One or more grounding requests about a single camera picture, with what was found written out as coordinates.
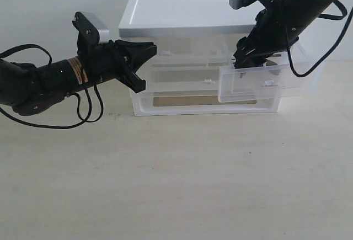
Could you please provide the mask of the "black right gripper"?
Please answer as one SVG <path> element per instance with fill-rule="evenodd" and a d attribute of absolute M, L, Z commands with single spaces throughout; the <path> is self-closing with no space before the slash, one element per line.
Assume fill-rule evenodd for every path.
<path fill-rule="evenodd" d="M 285 51 L 299 40 L 299 3 L 276 2 L 262 9 L 247 37 L 241 38 L 234 53 L 235 69 L 262 67 L 276 52 Z"/>

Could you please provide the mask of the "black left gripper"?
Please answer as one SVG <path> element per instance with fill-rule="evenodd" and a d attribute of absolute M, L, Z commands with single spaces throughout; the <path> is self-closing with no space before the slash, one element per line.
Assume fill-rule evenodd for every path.
<path fill-rule="evenodd" d="M 146 89 L 146 81 L 134 72 L 156 54 L 153 42 L 116 40 L 87 46 L 82 51 L 82 61 L 91 85 L 115 79 L 137 94 Z"/>

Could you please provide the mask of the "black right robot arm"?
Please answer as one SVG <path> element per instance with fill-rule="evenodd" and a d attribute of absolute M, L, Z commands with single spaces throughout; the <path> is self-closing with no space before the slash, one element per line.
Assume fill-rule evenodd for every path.
<path fill-rule="evenodd" d="M 234 68 L 261 66 L 267 58 L 289 49 L 299 36 L 336 0 L 229 0 L 233 9 L 260 2 L 250 34 L 237 43 Z"/>

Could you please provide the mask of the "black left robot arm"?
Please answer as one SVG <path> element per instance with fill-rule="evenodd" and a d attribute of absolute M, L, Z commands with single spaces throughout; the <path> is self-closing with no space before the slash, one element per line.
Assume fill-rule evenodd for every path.
<path fill-rule="evenodd" d="M 74 93 L 116 79 L 135 93 L 146 89 L 136 72 L 157 54 L 152 42 L 116 40 L 81 47 L 77 56 L 36 67 L 32 63 L 8 62 L 6 57 L 26 49 L 25 44 L 1 53 L 1 104 L 21 116 L 47 110 Z"/>

